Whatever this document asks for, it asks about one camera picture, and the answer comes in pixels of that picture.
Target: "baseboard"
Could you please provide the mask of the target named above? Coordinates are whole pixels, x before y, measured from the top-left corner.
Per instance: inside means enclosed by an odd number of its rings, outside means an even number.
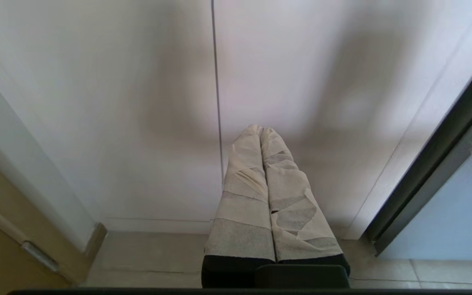
[[[335,235],[336,239],[344,239],[345,235],[347,234],[348,227],[338,227],[338,226],[331,226],[331,230]]]
[[[94,262],[98,251],[101,248],[101,244],[107,235],[107,228],[102,224],[98,223],[90,236],[90,239],[85,248],[85,256],[90,260],[91,263]]]
[[[105,224],[111,231],[144,231],[148,233],[204,234],[210,233],[210,221],[191,220],[145,220],[127,218],[106,218]]]

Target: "white wall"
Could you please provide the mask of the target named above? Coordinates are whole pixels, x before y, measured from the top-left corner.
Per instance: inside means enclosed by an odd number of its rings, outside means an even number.
[[[472,1],[219,0],[215,13],[225,158],[249,123],[273,127],[335,234],[358,239],[472,76],[472,52],[458,54]]]
[[[275,128],[336,234],[358,238],[472,75],[472,0],[216,0],[215,15],[224,157],[247,125]],[[210,1],[2,0],[0,92],[95,220],[208,232]]]
[[[472,260],[472,156],[380,257]]]
[[[208,232],[222,179],[211,23],[208,0],[0,1],[17,90],[2,93],[109,230]]]
[[[84,250],[94,220],[1,93],[0,170],[73,245]]]

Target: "beige floor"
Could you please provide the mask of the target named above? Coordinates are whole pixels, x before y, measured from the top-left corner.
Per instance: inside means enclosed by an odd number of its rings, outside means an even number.
[[[205,235],[109,233],[85,287],[201,288]],[[353,288],[472,289],[472,261],[384,260],[341,241]]]

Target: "wooden door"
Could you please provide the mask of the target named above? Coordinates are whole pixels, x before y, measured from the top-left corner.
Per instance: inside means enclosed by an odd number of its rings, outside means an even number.
[[[78,284],[86,279],[92,264],[91,259],[84,256],[65,239],[1,172],[0,230],[11,237],[17,247],[25,241],[30,241],[37,246],[57,263],[58,274],[69,282]]]
[[[47,269],[0,230],[0,295],[27,288],[66,288],[64,277]]]

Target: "door frame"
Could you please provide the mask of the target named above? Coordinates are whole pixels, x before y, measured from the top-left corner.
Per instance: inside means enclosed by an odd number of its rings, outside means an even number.
[[[52,138],[51,133],[45,128],[41,119],[34,113],[34,108],[25,99],[26,92],[15,79],[8,73],[0,61],[0,93],[11,106],[13,112],[18,116],[29,133],[37,141],[41,149],[54,163],[60,174],[64,177],[68,185],[77,193],[77,198],[84,209],[96,222],[104,223],[105,215],[99,203],[81,185],[76,183],[77,179],[67,170],[66,164],[58,157],[52,157],[47,151],[56,150],[58,142]]]
[[[367,228],[380,254],[472,155],[472,81]]]
[[[20,245],[32,243],[55,261],[56,272],[70,282],[86,280],[93,257],[77,250],[1,171],[0,230]]]

